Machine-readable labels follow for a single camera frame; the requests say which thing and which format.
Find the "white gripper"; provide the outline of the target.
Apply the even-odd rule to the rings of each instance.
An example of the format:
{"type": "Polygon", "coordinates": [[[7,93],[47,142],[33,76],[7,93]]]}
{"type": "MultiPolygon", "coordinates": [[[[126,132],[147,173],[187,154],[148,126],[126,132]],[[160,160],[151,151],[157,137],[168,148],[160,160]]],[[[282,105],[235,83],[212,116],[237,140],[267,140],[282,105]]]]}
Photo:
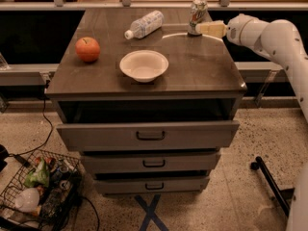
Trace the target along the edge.
{"type": "Polygon", "coordinates": [[[240,13],[230,19],[227,26],[222,20],[217,20],[198,23],[195,30],[199,34],[218,39],[222,39],[226,35],[230,42],[239,46],[254,46],[267,26],[266,21],[240,13]]]}

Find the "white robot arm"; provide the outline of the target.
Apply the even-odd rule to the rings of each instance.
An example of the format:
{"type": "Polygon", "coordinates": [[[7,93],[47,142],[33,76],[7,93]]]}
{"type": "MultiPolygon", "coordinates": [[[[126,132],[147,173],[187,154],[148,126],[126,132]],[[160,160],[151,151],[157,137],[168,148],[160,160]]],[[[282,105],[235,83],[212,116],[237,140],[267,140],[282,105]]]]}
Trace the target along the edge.
{"type": "MultiPolygon", "coordinates": [[[[300,109],[308,120],[308,55],[292,22],[284,19],[266,22],[241,13],[228,23],[220,20],[198,23],[195,30],[219,39],[226,37],[230,42],[282,66],[300,109]]],[[[297,178],[291,201],[284,198],[262,158],[256,158],[251,168],[260,169],[267,179],[288,217],[286,231],[308,231],[308,164],[297,178]]]]}

